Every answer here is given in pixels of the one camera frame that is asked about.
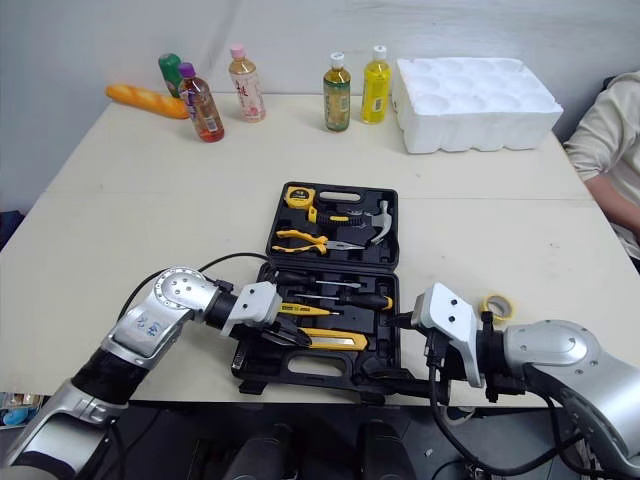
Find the bottle cap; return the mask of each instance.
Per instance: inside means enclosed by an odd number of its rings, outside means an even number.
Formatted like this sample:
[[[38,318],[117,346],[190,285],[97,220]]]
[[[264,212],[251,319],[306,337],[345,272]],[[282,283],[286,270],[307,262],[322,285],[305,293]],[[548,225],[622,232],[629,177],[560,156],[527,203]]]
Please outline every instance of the bottle cap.
[[[234,43],[233,45],[231,45],[231,47],[229,47],[229,51],[231,52],[231,56],[233,58],[244,58],[247,56],[246,52],[244,51],[244,45],[242,45],[241,43]]]
[[[344,67],[344,53],[334,52],[329,56],[329,58],[331,58],[331,68]]]
[[[178,65],[181,63],[182,60],[180,60],[180,57],[175,53],[165,53],[158,58],[158,65],[160,65],[160,70],[162,70],[163,73],[167,70],[171,72],[173,72],[174,69],[177,70]]]
[[[178,67],[178,71],[183,78],[193,78],[196,76],[196,71],[189,62],[183,62]]]
[[[387,58],[387,47],[384,45],[376,45],[373,47],[373,59],[384,60]]]

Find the tape roll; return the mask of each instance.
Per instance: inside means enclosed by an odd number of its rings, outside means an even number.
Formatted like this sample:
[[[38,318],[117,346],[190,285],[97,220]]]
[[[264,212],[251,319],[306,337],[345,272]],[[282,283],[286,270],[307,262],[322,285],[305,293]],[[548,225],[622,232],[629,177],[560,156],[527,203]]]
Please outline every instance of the tape roll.
[[[482,300],[480,311],[489,311],[493,313],[494,320],[504,322],[513,317],[514,308],[506,297],[502,295],[489,295]]]

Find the yellow utility knife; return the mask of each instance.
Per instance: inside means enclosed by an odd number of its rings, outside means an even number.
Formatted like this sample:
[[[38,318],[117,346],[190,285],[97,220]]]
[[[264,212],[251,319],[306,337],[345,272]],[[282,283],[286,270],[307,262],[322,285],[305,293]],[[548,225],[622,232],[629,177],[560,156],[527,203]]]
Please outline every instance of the yellow utility knife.
[[[322,328],[301,328],[300,330],[311,338],[311,346],[309,348],[356,352],[361,352],[367,348],[367,337],[361,333]]]
[[[289,315],[297,315],[299,317],[320,317],[323,315],[340,315],[338,312],[331,312],[324,308],[310,307],[308,305],[302,305],[300,303],[287,303],[280,304],[280,313],[288,313]]]

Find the toolbox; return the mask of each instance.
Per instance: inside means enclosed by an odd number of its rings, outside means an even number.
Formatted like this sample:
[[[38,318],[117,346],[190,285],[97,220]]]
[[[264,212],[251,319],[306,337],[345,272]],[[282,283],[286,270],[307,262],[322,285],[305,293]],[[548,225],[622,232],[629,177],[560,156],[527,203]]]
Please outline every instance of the toolbox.
[[[388,323],[399,305],[398,278],[393,273],[399,258],[397,236],[398,195],[394,190],[285,184],[267,243],[270,262],[262,265],[258,281],[277,285],[284,302],[280,315],[287,315],[300,328],[320,329],[321,337],[330,330],[340,338],[321,339],[335,342],[327,349],[284,347],[259,337],[244,338],[231,368],[243,380],[240,391],[259,395],[269,383],[289,383],[351,390],[360,395],[361,402],[375,404],[396,393],[381,379],[393,379],[398,372],[402,375],[399,329]],[[296,282],[296,278],[306,280]],[[368,294],[392,302],[357,306],[369,301]],[[324,314],[313,315],[318,310],[307,314],[306,307],[322,309]],[[296,315],[282,313],[296,309]],[[341,338],[348,334],[354,339]],[[343,347],[341,342],[350,346]],[[332,374],[300,371],[294,364],[301,359],[337,368]]]

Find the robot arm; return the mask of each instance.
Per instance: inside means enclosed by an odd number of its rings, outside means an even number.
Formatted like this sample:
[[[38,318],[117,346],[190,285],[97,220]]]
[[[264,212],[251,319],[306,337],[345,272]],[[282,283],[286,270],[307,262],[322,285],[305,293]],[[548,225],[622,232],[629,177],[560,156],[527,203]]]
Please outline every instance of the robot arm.
[[[188,320],[206,322],[226,336],[250,329],[279,344],[309,345],[306,334],[276,318],[282,299],[273,284],[247,285],[239,297],[231,288],[190,268],[164,271],[144,301],[116,323],[25,427],[6,464],[32,466],[60,479],[92,478],[108,446],[109,425]]]
[[[310,345],[304,332],[277,317],[281,298],[274,285],[247,285],[238,297],[231,288],[189,268],[163,272],[146,299],[118,321],[27,425],[7,465],[30,465],[61,479],[92,478],[108,445],[109,425],[188,320],[231,337],[249,332],[283,346]],[[441,284],[418,297],[409,317],[398,319],[403,328],[429,338],[437,332],[448,343],[441,382],[468,379],[482,387],[486,381],[492,401],[499,393],[527,389],[548,394],[566,407],[603,466],[640,476],[637,368],[602,351],[590,332],[570,322],[547,320],[498,332],[489,315],[482,331],[477,324],[473,308]]]
[[[545,320],[499,332],[491,321],[483,318],[477,331],[473,307],[436,283],[418,297],[410,326],[400,326],[449,340],[455,353],[445,357],[441,381],[466,378],[483,387],[486,380],[494,402],[500,393],[548,395],[565,407],[603,467],[640,477],[640,369],[607,354],[575,323]]]

